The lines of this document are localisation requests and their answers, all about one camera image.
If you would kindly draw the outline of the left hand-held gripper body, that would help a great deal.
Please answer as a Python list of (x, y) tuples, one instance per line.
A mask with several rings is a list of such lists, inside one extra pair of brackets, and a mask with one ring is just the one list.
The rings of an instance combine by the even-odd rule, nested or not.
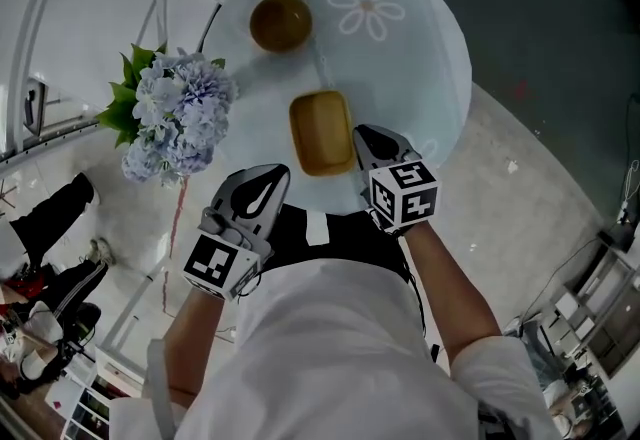
[(273, 254), (268, 237), (290, 184), (284, 164), (258, 165), (230, 174), (187, 237), (182, 276), (225, 301), (246, 294)]

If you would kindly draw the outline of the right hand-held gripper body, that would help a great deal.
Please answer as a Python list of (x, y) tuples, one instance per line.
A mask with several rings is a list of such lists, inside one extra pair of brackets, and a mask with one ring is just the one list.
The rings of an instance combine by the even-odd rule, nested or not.
[(379, 228), (402, 235), (434, 216), (440, 182), (404, 136), (381, 126), (353, 130), (361, 193)]

